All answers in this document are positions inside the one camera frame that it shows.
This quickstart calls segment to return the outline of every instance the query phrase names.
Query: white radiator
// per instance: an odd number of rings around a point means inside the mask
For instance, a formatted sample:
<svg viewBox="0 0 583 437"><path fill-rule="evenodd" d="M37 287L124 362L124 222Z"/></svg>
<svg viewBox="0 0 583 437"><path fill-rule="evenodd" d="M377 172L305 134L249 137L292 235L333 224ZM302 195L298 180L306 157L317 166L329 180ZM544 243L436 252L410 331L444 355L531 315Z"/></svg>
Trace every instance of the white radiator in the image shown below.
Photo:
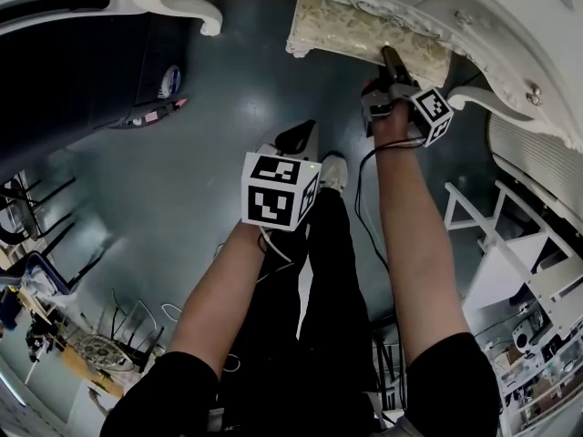
<svg viewBox="0 0 583 437"><path fill-rule="evenodd" d="M557 137L531 133L494 114L488 139L504 171L583 233L583 154Z"/></svg>

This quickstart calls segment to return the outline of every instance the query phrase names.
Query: black pants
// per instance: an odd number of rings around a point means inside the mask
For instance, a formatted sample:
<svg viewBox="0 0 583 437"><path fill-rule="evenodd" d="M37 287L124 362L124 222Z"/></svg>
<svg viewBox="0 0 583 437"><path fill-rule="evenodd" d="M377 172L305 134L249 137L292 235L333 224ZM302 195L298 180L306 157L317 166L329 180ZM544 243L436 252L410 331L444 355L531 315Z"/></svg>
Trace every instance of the black pants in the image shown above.
<svg viewBox="0 0 583 437"><path fill-rule="evenodd" d="M325 407L331 404L335 412L349 408L357 434L366 434L373 413L363 391L375 390L372 341L356 278L350 223L340 194L323 189L307 220L293 233L274 231L271 241L294 265L261 281L253 294L231 350L239 358L240 368L223 373L221 379L225 422L273 431L266 420L274 420L274 414L287 410L300 426L304 420L313 422L312 414L318 414L321 421ZM297 340L298 276L308 255L313 280ZM268 249L260 277L286 263ZM351 427L344 418L331 419L344 420Z"/></svg>

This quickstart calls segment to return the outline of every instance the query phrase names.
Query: hand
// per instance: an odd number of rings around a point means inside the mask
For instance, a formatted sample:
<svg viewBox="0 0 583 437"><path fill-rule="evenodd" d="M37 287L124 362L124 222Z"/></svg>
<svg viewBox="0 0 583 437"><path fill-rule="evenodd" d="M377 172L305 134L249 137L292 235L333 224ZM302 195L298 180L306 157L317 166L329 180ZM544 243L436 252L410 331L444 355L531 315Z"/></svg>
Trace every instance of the hand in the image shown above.
<svg viewBox="0 0 583 437"><path fill-rule="evenodd" d="M97 397L99 396L99 393L97 393L96 391L94 391L93 389L89 389L89 398L92 401L95 401L97 399Z"/></svg>
<svg viewBox="0 0 583 437"><path fill-rule="evenodd" d="M374 144L379 147L395 141L404 141L409 127L409 103L397 100L391 115L373 123Z"/></svg>

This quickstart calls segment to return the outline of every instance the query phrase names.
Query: forearm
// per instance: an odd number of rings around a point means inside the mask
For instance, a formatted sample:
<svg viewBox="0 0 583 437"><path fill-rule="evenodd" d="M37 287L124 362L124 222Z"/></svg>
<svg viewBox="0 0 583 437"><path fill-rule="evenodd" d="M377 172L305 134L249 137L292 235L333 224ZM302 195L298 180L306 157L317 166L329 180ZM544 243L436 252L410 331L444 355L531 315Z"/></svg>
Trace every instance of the forearm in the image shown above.
<svg viewBox="0 0 583 437"><path fill-rule="evenodd" d="M264 254L258 227L239 223L192 291L172 335L169 351L205 361L220 378L247 309Z"/></svg>
<svg viewBox="0 0 583 437"><path fill-rule="evenodd" d="M111 410L106 410L103 406L101 406L101 403L97 400L93 401L93 403L95 403L95 405L97 406L97 410L103 415L103 417L107 418Z"/></svg>
<svg viewBox="0 0 583 437"><path fill-rule="evenodd" d="M377 130L375 145L399 138ZM467 331L467 324L450 240L414 151L384 150L376 162L389 275L411 364L438 341Z"/></svg>

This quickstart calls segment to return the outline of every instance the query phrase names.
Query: electronic device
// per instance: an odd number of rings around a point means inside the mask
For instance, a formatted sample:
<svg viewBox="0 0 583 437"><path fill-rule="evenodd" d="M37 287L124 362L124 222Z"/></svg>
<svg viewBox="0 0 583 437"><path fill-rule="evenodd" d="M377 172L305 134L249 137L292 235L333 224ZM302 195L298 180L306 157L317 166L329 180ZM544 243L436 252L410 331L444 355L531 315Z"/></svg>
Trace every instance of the electronic device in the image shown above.
<svg viewBox="0 0 583 437"><path fill-rule="evenodd" d="M242 221L294 231L316 200L322 165L248 152L241 178Z"/></svg>
<svg viewBox="0 0 583 437"><path fill-rule="evenodd" d="M396 50L385 46L382 54L384 66L379 66L379 77L362 92L366 136L373 134L373 122L388 117L394 102L402 99L411 106L409 137L425 137L425 147L431 146L447 132L454 110L435 87L421 90Z"/></svg>

